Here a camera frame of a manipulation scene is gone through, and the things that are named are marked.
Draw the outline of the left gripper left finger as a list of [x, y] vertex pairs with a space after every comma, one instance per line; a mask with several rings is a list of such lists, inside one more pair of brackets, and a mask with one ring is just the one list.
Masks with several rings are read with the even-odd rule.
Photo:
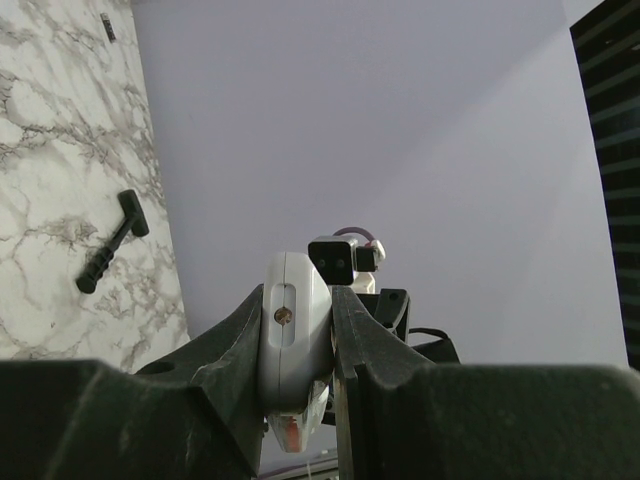
[[2, 477], [254, 478], [262, 294], [134, 374], [97, 360], [3, 362]]

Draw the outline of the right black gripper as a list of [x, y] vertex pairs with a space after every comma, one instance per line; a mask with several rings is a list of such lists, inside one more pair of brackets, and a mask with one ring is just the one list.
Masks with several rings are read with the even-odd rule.
[[409, 327], [411, 298], [404, 289], [382, 289], [379, 293], [358, 293], [368, 313], [389, 333], [403, 342], [410, 334], [423, 334], [430, 341], [412, 349], [433, 363], [459, 363], [460, 359], [451, 337], [443, 330], [430, 327]]

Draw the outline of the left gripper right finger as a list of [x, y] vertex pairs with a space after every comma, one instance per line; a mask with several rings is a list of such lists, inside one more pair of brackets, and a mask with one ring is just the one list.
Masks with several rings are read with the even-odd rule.
[[639, 375], [434, 364], [349, 288], [332, 293], [343, 479], [635, 479]]

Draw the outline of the white remote control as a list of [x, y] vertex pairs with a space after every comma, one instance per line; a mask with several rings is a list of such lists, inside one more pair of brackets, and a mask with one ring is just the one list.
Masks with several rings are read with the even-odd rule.
[[306, 450], [334, 370], [331, 291], [304, 253], [271, 260], [262, 296], [257, 392], [281, 449]]

